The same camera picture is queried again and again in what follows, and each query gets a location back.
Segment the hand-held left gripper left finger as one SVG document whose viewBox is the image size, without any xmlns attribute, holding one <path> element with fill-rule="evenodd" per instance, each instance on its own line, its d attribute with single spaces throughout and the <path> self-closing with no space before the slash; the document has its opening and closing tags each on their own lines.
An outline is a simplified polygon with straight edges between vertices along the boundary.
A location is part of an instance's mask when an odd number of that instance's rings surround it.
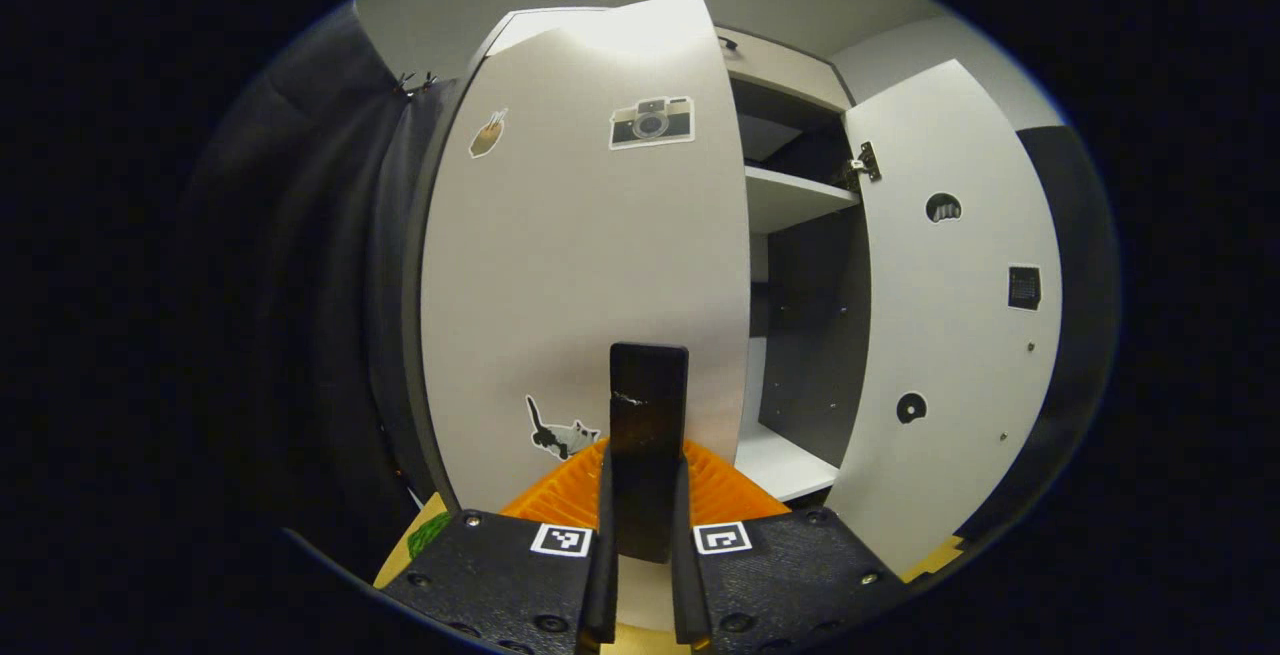
<svg viewBox="0 0 1280 655">
<path fill-rule="evenodd" d="M 452 654 L 596 654 L 614 640 L 611 452 L 559 464 L 503 512 L 443 512 L 411 530 L 381 594 Z"/>
</svg>

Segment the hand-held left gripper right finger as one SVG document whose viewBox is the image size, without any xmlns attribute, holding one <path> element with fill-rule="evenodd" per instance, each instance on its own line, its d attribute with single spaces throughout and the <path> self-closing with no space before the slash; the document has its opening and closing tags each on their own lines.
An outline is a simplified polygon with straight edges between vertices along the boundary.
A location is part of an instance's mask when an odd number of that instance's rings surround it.
<svg viewBox="0 0 1280 655">
<path fill-rule="evenodd" d="M 850 654 L 906 597 L 835 512 L 791 509 L 692 441 L 673 516 L 675 633 L 694 654 Z"/>
</svg>

